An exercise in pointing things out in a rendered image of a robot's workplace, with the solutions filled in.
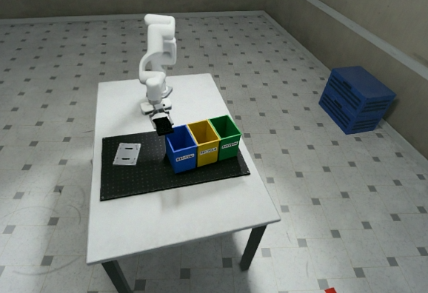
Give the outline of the green bin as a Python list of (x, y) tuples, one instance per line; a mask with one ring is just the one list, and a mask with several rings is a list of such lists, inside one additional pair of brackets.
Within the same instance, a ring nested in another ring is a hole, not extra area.
[(229, 115), (209, 118), (208, 121), (221, 139), (218, 145), (219, 161), (234, 157), (238, 154), (238, 146), (241, 138), (241, 131), (235, 125)]

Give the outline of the blue bin with label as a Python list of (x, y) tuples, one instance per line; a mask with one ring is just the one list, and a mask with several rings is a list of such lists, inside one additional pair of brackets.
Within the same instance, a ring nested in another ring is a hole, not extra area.
[(165, 135), (166, 153), (174, 173), (195, 168), (197, 144), (186, 124), (173, 127), (174, 133)]

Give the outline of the yellow recycle bin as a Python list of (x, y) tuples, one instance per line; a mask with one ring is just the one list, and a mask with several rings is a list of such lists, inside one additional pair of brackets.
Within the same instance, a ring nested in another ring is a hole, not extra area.
[(195, 160), (197, 167), (216, 162), (221, 139), (208, 119), (186, 125), (197, 144)]

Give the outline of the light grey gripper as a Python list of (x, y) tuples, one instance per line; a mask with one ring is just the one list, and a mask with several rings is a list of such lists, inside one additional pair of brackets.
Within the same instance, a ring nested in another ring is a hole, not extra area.
[(160, 112), (160, 113), (164, 112), (165, 114), (167, 114), (168, 117), (169, 117), (169, 119), (170, 119), (171, 125), (174, 125), (173, 120), (172, 120), (172, 118), (170, 116), (170, 111), (169, 111), (169, 110), (172, 109), (172, 103), (171, 103), (171, 101), (168, 98), (164, 98), (164, 99), (162, 99), (162, 101), (161, 101), (160, 104), (166, 104), (166, 106), (162, 110), (156, 110), (156, 111), (154, 110), (153, 105), (149, 104), (149, 102), (144, 102), (144, 103), (140, 104), (141, 105), (142, 114), (143, 115), (149, 115), (150, 121), (151, 121), (151, 123), (153, 125), (153, 129), (155, 129), (155, 130), (156, 130), (156, 125), (155, 125), (155, 123), (153, 123), (152, 117), (155, 114), (158, 114), (158, 112)]

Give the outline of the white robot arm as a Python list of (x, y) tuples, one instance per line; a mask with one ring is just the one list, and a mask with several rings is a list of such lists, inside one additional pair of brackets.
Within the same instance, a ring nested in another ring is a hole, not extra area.
[[(166, 104), (160, 104), (164, 98), (161, 95), (168, 91), (164, 64), (174, 65), (176, 62), (175, 19), (172, 16), (146, 15), (144, 22), (148, 27), (147, 54), (139, 64), (139, 82), (147, 87), (149, 104), (155, 111), (162, 110)], [(144, 71), (150, 60), (152, 71)]]

